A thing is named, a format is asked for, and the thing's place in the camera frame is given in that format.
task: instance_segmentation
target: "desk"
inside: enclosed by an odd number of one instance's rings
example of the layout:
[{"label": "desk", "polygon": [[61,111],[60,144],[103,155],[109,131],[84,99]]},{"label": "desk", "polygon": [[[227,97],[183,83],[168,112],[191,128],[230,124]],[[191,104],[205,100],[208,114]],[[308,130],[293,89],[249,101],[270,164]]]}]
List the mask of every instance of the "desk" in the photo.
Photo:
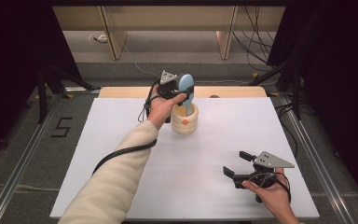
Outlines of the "desk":
[{"label": "desk", "polygon": [[[224,91],[225,88],[228,87],[195,89],[193,103],[198,106],[200,116],[194,133],[175,133],[169,124],[161,128],[158,143],[152,149],[132,201],[128,220],[272,218],[264,205],[255,201],[252,192],[235,189],[232,180],[223,175],[223,166],[245,174],[254,170],[250,162],[239,158],[240,150],[255,155],[268,151],[292,162],[296,168],[287,169],[286,174],[291,181],[295,214],[300,218],[319,217],[270,99],[262,94],[260,87]],[[106,88],[101,94],[102,97],[119,98],[95,99],[51,217],[59,218],[63,214],[90,178],[95,164],[138,123],[145,95],[122,98],[119,90],[126,91],[125,88]],[[202,98],[209,95],[228,98]]]}]

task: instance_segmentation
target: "person's right hand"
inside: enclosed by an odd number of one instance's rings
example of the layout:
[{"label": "person's right hand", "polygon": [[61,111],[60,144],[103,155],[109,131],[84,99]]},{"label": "person's right hand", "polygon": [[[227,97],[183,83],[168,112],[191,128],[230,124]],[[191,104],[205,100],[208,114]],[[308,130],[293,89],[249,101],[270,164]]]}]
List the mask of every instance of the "person's right hand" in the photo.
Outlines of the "person's right hand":
[{"label": "person's right hand", "polygon": [[[276,178],[286,185],[286,178],[283,176],[283,168],[276,168],[275,172],[281,173],[281,175],[277,174]],[[257,194],[270,213],[272,213],[272,215],[274,215],[281,223],[299,223],[290,206],[289,195],[281,185],[275,183],[271,187],[263,189],[258,187],[257,184],[247,180],[243,181],[242,185]]]}]

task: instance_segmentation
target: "white container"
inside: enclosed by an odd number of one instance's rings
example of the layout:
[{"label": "white container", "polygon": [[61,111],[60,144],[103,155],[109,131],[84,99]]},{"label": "white container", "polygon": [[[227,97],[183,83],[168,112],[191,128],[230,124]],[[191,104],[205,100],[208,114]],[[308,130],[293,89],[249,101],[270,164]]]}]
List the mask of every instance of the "white container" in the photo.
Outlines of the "white container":
[{"label": "white container", "polygon": [[199,119],[199,109],[196,105],[191,104],[191,115],[186,115],[184,105],[176,105],[171,113],[171,125],[174,131],[181,134],[190,134],[196,131]]}]

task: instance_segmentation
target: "hand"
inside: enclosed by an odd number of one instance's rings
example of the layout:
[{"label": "hand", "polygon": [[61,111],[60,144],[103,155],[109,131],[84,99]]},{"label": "hand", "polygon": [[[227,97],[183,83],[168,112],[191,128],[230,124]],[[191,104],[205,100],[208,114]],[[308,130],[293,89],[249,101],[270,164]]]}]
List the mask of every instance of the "hand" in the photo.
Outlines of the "hand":
[{"label": "hand", "polygon": [[[277,174],[276,178],[286,185],[286,178],[283,176],[283,168],[276,168],[275,172],[281,173],[281,175]],[[257,194],[270,213],[272,213],[272,215],[274,215],[281,223],[299,223],[290,206],[287,192],[281,185],[275,183],[271,187],[263,189],[247,180],[243,181],[242,185]]]},{"label": "hand", "polygon": [[[157,92],[157,86],[152,90],[152,94]],[[165,119],[171,115],[172,109],[175,105],[183,102],[187,95],[181,93],[172,99],[166,100],[162,97],[158,97],[151,102],[150,114],[147,117],[157,129],[160,129],[165,123]]]}]

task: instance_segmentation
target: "person's left hand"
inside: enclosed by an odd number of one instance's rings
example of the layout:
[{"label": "person's left hand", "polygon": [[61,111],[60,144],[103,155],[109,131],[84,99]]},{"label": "person's left hand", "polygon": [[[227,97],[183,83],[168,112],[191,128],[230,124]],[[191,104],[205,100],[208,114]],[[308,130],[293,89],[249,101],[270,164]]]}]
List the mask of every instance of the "person's left hand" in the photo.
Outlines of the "person's left hand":
[{"label": "person's left hand", "polygon": [[[155,92],[157,92],[157,86],[153,88],[152,94]],[[165,119],[171,115],[173,107],[183,102],[186,97],[187,95],[185,93],[181,93],[169,100],[157,97],[151,102],[150,114],[147,119],[150,120],[157,129],[160,129],[165,123]]]}]

